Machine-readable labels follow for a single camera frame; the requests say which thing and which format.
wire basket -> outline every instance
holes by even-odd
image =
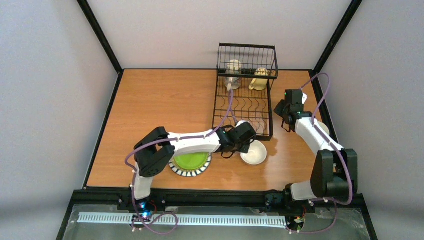
[[[241,71],[229,72],[228,65],[237,60]],[[218,50],[217,74],[219,77],[245,79],[269,79],[278,77],[278,62],[275,46],[220,43]],[[267,69],[266,75],[255,75],[258,69]]]
[[[229,69],[229,65],[237,62],[237,70]],[[266,69],[266,74],[258,75],[259,69]],[[278,77],[277,54],[274,46],[220,43],[216,75],[215,106],[212,127],[218,125],[228,109],[229,99],[226,79],[238,78],[239,86],[233,90],[232,110],[237,121],[250,122],[260,141],[271,140],[273,130],[273,114],[271,106],[271,88]],[[266,79],[263,90],[249,89],[252,79]],[[235,126],[231,116],[224,125]]]

black metal frame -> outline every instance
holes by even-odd
[[[124,74],[124,69],[121,68],[121,65],[118,62],[109,42],[106,39],[105,34],[103,33],[99,23],[94,16],[93,11],[91,10],[87,0],[77,0],[82,11],[84,12],[88,22],[90,23],[93,31],[95,32],[97,38],[99,39],[102,47],[104,48],[107,56],[109,57],[113,67],[118,73],[118,78],[116,80],[116,85],[113,90],[113,94],[107,108],[107,112],[103,121],[103,125],[101,127],[101,131],[96,143],[96,147],[94,150],[94,154],[92,156],[89,169],[87,175],[85,177],[83,190],[75,190],[70,199],[68,208],[66,210],[66,214],[63,218],[63,222],[59,233],[57,235],[57,239],[62,239],[68,225],[69,217],[71,216],[72,209],[74,205],[79,204],[96,204],[96,205],[119,205],[119,201],[124,198],[124,196],[128,196],[129,189],[128,188],[108,188],[108,187],[87,187],[87,182],[89,179],[90,172],[93,167],[94,160],[96,158],[97,151],[99,149],[99,145],[108,122],[108,118],[110,112],[112,110],[112,106],[116,97],[116,94],[119,89],[119,85],[121,83],[122,76]],[[344,30],[348,26],[350,20],[354,16],[356,10],[360,6],[362,0],[352,0],[349,5],[346,13],[344,14],[340,24],[338,25],[336,31],[334,32],[332,38],[330,39],[327,47],[322,53],[316,67],[314,70],[311,69],[284,69],[284,71],[309,71],[309,75],[312,77],[315,74],[319,73],[330,54],[332,53],[335,45],[341,38]],[[315,80],[312,82],[312,87],[315,92],[316,100],[321,100],[323,96],[323,91],[321,89],[321,85],[319,80]],[[330,136],[337,141],[336,133],[334,131],[334,127],[330,118],[329,110],[327,105],[324,103],[319,108],[322,121],[326,124],[330,130]],[[272,191],[266,192],[255,192],[255,191],[211,191],[211,190],[170,190],[170,189],[152,189],[153,196],[162,196],[162,198],[166,198],[167,204],[171,205],[172,203],[184,204],[185,206],[232,206],[232,207],[259,207],[263,206],[266,203],[266,199],[264,196],[266,194],[270,194]],[[327,207],[324,203],[316,203],[315,207]],[[360,208],[362,211],[362,215],[368,230],[368,233],[371,239],[377,239],[376,232],[374,230],[367,205],[362,194],[357,194],[353,199],[353,202],[349,206],[339,206],[341,208]],[[293,210],[291,212],[285,212],[288,215],[297,215],[299,214],[297,210]]]
[[[202,191],[202,190],[172,190],[172,189],[152,189],[152,196],[157,210],[164,211],[166,206],[192,206],[192,207],[248,207],[265,210],[267,206],[267,196],[279,191]],[[75,205],[113,205],[119,210],[134,209],[128,199],[128,188],[107,188],[91,187],[87,190],[73,191],[69,206],[66,210],[62,225],[59,229],[57,240],[64,237],[68,221]],[[329,208],[330,204],[324,202],[315,203],[316,208]],[[305,206],[307,213],[313,213],[310,206]],[[377,235],[368,212],[362,194],[356,194],[349,206],[339,205],[338,208],[360,209],[365,222],[366,229],[371,239],[376,240]],[[271,210],[278,212],[281,216],[294,217],[301,216],[303,208],[293,208],[292,210]]]

cup handle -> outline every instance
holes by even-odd
[[[250,90],[255,89],[255,86],[254,86],[255,82],[256,82],[256,78],[253,78],[253,79],[252,79],[252,82],[251,82],[251,83],[250,83],[250,85],[249,85],[249,89],[250,89]]]

small white dish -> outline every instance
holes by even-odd
[[[249,165],[258,165],[267,158],[267,148],[262,142],[256,140],[250,144],[248,153],[240,153],[241,159]]]

beige mug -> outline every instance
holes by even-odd
[[[258,68],[256,72],[254,73],[256,76],[268,76],[269,71],[266,68]],[[267,88],[268,79],[262,79],[262,78],[253,78],[250,82],[249,89],[250,90],[256,90],[256,91],[262,91]]]

